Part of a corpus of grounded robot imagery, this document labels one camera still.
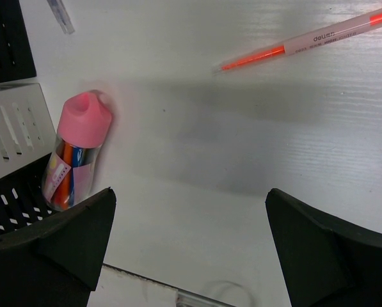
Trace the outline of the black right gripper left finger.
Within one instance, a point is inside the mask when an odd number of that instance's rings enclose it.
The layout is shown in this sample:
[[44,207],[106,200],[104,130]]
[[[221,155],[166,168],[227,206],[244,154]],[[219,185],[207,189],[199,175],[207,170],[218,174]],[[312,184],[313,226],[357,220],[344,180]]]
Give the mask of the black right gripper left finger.
[[86,306],[115,216],[111,188],[0,235],[0,306]]

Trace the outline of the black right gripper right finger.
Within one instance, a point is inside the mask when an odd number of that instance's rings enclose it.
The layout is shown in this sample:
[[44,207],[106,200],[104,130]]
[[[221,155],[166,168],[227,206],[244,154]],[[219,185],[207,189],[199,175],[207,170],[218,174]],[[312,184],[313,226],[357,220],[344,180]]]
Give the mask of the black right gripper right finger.
[[279,189],[266,211],[292,306],[382,306],[382,233]]

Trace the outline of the orange highlighter pen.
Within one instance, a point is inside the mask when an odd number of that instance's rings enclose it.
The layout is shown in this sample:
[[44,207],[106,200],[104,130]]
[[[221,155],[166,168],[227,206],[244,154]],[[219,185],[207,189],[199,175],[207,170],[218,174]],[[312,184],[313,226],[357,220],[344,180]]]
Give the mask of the orange highlighter pen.
[[379,28],[382,28],[382,8],[224,61],[216,65],[212,72],[220,74],[250,65],[258,65],[346,40]]

